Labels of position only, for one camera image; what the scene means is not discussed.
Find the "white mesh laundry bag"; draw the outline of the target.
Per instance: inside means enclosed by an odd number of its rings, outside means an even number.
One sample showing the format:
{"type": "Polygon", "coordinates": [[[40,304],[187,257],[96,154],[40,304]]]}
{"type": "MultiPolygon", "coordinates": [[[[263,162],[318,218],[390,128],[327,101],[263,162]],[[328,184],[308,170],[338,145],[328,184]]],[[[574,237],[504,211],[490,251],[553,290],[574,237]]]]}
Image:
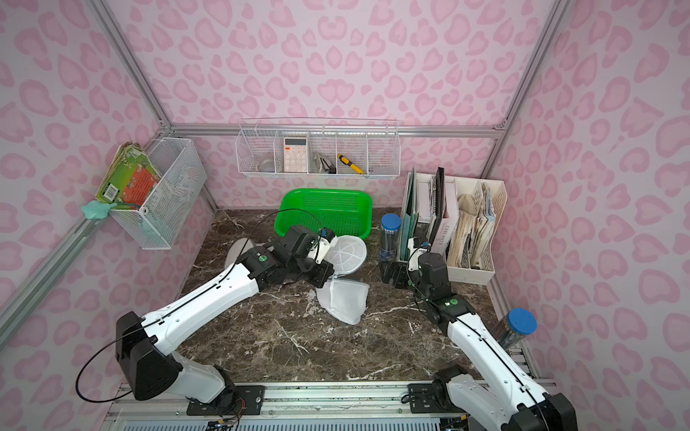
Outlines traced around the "white mesh laundry bag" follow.
{"type": "Polygon", "coordinates": [[[225,259],[225,269],[232,267],[236,260],[245,252],[251,250],[255,246],[255,243],[249,238],[240,238],[235,241],[229,248],[226,259],[225,259]]]}

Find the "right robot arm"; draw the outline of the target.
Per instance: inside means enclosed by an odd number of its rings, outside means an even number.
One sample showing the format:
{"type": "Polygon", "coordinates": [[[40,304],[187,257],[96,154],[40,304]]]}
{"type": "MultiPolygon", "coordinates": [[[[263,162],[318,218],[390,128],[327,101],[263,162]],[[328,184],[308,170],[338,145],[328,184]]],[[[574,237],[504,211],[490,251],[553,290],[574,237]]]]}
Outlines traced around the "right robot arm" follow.
{"type": "Polygon", "coordinates": [[[575,407],[525,373],[492,337],[469,301],[453,291],[441,255],[420,248],[411,260],[381,262],[383,282],[413,292],[420,310],[473,363],[485,384],[459,368],[437,373],[440,406],[465,411],[487,430],[576,430],[575,407]]]}

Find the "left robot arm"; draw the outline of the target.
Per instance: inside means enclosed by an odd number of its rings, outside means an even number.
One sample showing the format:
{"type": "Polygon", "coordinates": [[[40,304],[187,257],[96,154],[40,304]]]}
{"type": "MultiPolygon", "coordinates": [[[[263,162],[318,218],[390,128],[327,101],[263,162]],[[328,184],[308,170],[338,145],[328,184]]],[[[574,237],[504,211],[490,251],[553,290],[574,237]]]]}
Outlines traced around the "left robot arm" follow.
{"type": "Polygon", "coordinates": [[[288,280],[324,287],[334,275],[326,255],[337,242],[325,226],[313,231],[299,224],[262,245],[244,242],[235,261],[206,284],[144,316],[120,317],[110,345],[134,399],[174,394],[206,411],[230,413],[239,396],[228,371],[194,362],[177,348],[220,314],[271,287],[288,280]]]}

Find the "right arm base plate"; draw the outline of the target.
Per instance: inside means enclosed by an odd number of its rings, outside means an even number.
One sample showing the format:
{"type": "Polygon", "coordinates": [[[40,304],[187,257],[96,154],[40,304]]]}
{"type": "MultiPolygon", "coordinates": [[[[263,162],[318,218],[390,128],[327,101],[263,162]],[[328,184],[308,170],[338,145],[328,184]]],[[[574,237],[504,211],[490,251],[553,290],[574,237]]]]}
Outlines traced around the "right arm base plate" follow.
{"type": "Polygon", "coordinates": [[[401,402],[408,405],[413,414],[465,413],[449,400],[445,386],[439,382],[408,384],[401,402]]]}

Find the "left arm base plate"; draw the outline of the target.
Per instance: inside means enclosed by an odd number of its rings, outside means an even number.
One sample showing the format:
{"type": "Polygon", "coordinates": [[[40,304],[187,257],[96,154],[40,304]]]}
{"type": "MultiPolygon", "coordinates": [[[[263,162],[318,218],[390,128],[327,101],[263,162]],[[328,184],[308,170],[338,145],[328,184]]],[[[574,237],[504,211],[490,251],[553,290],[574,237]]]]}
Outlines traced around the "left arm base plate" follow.
{"type": "Polygon", "coordinates": [[[201,416],[258,416],[261,414],[266,387],[264,385],[239,385],[225,389],[210,403],[189,400],[186,415],[201,416]]]}

